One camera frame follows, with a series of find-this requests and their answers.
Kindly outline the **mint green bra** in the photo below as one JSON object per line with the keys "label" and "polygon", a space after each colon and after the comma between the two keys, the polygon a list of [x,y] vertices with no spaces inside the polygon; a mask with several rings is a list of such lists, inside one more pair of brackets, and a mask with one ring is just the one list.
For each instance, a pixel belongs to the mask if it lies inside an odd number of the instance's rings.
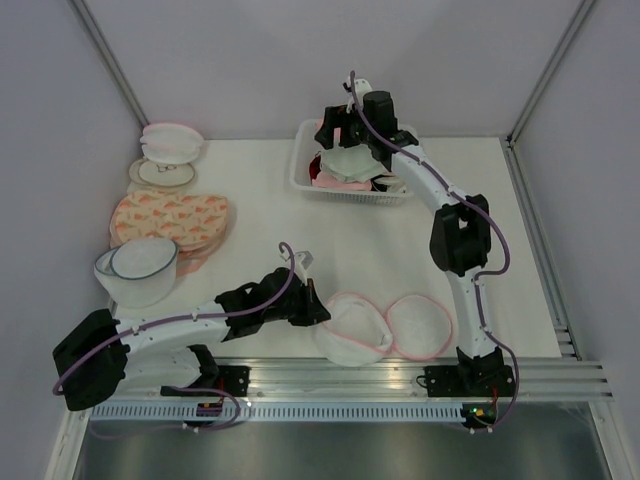
{"label": "mint green bra", "polygon": [[386,172],[364,145],[324,150],[320,154],[322,171],[343,183],[365,183]]}

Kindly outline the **white mesh laundry bag pink zipper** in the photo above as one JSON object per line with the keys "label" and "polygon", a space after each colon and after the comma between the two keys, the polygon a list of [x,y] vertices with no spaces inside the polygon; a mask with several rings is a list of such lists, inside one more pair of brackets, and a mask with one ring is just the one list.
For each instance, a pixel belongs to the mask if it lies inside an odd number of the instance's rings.
{"label": "white mesh laundry bag pink zipper", "polygon": [[363,295],[341,292],[326,308],[331,318],[314,328],[313,339],[322,356],[340,366],[361,367],[393,354],[432,360],[455,336],[452,315],[426,295],[406,295],[382,311]]}

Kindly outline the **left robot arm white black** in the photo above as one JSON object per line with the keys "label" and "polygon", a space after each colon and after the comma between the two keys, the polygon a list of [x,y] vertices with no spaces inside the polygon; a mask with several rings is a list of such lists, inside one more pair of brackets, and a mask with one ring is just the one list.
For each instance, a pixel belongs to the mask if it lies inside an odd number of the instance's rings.
{"label": "left robot arm white black", "polygon": [[218,384],[214,345],[254,335],[274,321],[306,328],[330,318],[312,279],[287,267],[189,313],[124,320],[107,308],[95,310],[54,348],[53,393],[70,411],[145,389],[163,396],[206,396]]}

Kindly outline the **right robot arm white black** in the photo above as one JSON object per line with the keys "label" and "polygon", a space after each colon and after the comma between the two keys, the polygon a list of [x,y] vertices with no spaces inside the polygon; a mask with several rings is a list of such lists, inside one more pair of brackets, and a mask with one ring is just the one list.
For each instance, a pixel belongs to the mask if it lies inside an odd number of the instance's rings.
{"label": "right robot arm white black", "polygon": [[515,398],[520,376],[513,350],[491,332],[485,279],[491,238],[506,241],[490,217],[488,200],[455,187],[428,159],[417,138],[400,128],[387,91],[328,106],[315,135],[325,150],[364,145],[371,157],[398,176],[431,211],[429,252],[445,273],[458,320],[457,364],[424,371],[432,396]]}

